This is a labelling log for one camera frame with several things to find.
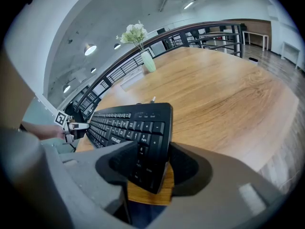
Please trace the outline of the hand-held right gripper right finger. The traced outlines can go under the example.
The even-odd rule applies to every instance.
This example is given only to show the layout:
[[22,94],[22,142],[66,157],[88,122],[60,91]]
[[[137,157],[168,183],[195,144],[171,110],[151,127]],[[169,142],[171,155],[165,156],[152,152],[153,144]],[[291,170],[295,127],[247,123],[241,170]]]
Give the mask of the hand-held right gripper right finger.
[[236,158],[179,143],[171,151],[168,214],[261,214],[283,201],[272,183]]

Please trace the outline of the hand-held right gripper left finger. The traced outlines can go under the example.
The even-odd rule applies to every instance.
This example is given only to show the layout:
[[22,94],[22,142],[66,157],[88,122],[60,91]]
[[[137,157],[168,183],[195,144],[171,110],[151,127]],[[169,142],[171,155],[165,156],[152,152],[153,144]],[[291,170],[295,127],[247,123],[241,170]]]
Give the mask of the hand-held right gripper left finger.
[[128,177],[134,168],[137,144],[122,144],[61,155],[72,180],[97,206],[117,219],[132,223]]

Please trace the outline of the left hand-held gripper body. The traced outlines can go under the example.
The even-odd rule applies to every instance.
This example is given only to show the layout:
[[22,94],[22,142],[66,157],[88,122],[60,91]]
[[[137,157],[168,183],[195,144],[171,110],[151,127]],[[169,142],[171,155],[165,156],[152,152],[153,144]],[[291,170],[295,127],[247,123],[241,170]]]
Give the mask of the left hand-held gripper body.
[[74,118],[63,111],[58,111],[54,123],[59,126],[60,137],[67,144],[71,144],[75,138],[75,121]]

